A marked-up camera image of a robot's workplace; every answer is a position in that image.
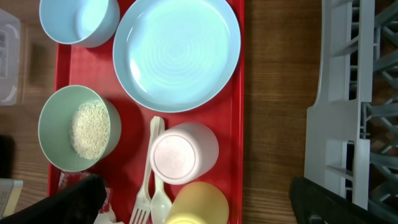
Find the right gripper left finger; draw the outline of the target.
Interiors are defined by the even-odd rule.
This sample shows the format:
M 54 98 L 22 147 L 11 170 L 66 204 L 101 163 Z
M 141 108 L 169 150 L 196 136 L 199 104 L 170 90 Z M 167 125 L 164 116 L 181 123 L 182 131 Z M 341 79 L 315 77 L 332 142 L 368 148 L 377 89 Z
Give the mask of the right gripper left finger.
M 91 174 L 13 215 L 1 224 L 93 224 L 106 200 L 106 182 Z

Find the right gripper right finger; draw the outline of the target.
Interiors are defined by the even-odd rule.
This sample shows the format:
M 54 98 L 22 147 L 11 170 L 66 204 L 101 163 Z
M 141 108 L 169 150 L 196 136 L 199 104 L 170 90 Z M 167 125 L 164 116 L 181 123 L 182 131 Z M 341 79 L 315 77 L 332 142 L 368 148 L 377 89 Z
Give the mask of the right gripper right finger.
M 365 210 L 304 177 L 292 179 L 289 199 L 297 223 L 397 223 L 397 210 L 381 201 Z

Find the white tissue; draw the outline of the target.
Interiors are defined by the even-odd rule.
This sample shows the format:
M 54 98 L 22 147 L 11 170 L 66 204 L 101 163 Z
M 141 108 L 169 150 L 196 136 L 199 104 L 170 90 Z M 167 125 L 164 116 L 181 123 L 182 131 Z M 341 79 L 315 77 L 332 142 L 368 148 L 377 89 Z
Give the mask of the white tissue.
M 111 204 L 105 210 L 100 210 L 93 224 L 124 224 L 124 222 L 117 222 L 116 216 L 113 212 Z

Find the red snack wrapper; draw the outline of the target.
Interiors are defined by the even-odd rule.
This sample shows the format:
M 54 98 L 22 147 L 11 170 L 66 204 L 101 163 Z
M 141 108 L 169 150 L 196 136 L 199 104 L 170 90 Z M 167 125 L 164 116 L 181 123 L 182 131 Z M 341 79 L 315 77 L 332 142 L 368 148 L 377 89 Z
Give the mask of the red snack wrapper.
M 66 172 L 66 171 L 61 171 L 60 174 L 60 180 L 58 183 L 58 191 L 63 190 L 78 181 L 88 177 L 90 175 L 89 172 L 84 171 L 84 172 Z M 111 198 L 113 196 L 113 189 L 108 187 L 108 184 L 105 183 L 105 190 L 106 190 L 106 200 L 104 201 L 104 204 L 102 208 L 99 210 L 99 214 L 102 213 L 109 213 L 112 216 L 115 216 L 114 211 L 111 206 Z

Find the green bowl with rice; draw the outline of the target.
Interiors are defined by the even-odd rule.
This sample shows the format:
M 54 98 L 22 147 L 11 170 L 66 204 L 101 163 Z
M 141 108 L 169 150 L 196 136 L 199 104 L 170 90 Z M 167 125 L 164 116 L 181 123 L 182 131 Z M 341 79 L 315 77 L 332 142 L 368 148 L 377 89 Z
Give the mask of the green bowl with rice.
M 92 89 L 69 85 L 44 105 L 38 136 L 46 158 L 60 170 L 87 170 L 111 153 L 119 142 L 117 109 Z

